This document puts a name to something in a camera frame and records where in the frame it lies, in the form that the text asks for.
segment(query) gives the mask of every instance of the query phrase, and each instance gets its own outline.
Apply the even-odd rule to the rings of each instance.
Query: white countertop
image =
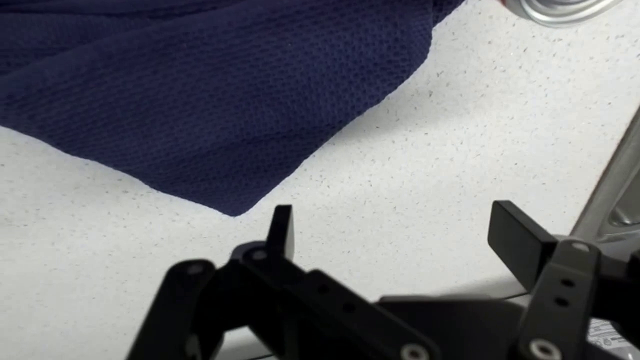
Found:
[[[165,269],[225,264],[294,204],[297,262],[369,297],[515,291],[492,200],[574,226],[640,104],[640,1],[542,28],[470,0],[425,63],[255,209],[227,217],[0,130],[0,357],[122,357]]]

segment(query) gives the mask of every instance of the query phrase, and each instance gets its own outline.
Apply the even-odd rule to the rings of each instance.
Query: speckled surface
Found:
[[[513,291],[484,245],[515,198],[570,232],[640,104],[640,1],[551,29],[470,0],[430,61],[253,211],[227,217],[0,130],[0,357],[122,357],[165,269],[297,206],[297,262],[364,295]]]

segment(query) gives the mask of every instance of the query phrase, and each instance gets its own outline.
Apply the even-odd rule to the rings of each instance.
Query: black metal part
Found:
[[[488,239],[531,290],[527,307],[443,297],[371,303],[289,260],[293,208],[279,206],[266,242],[239,245],[220,269],[197,260],[168,271],[129,357],[208,360],[225,332],[248,325],[287,360],[538,360],[552,351],[608,360],[587,343],[590,315],[615,320],[640,343],[636,260],[622,264],[594,245],[557,242],[511,201],[494,204]]]

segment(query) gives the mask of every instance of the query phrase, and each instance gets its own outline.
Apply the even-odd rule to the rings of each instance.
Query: navy blue cloth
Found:
[[[242,213],[461,0],[0,0],[0,126]]]

